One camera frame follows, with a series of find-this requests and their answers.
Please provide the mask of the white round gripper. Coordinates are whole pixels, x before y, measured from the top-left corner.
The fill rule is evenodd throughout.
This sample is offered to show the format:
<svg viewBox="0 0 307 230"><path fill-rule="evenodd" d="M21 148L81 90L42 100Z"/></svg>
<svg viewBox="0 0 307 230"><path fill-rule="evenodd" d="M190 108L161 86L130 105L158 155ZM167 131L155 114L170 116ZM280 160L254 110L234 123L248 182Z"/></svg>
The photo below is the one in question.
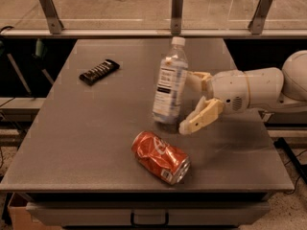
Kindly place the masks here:
<svg viewBox="0 0 307 230"><path fill-rule="evenodd" d="M247 76L239 70L220 72L212 77L207 72L189 71L186 84L197 92L206 89L207 100L201 97L195 109L179 124L182 135L192 134L214 123L219 115L243 112L248 108Z"/></svg>

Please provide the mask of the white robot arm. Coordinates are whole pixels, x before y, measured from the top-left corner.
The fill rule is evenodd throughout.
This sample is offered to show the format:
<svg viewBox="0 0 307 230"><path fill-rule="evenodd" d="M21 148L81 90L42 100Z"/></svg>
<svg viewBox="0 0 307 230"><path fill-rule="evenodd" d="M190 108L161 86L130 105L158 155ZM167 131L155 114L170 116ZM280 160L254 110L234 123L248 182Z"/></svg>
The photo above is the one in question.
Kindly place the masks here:
<svg viewBox="0 0 307 230"><path fill-rule="evenodd" d="M216 75L190 72L187 83L202 93L195 110L178 131L191 134L215 122L222 114L250 108L273 113L304 112L307 107L307 51L291 54L280 69L223 71Z"/></svg>

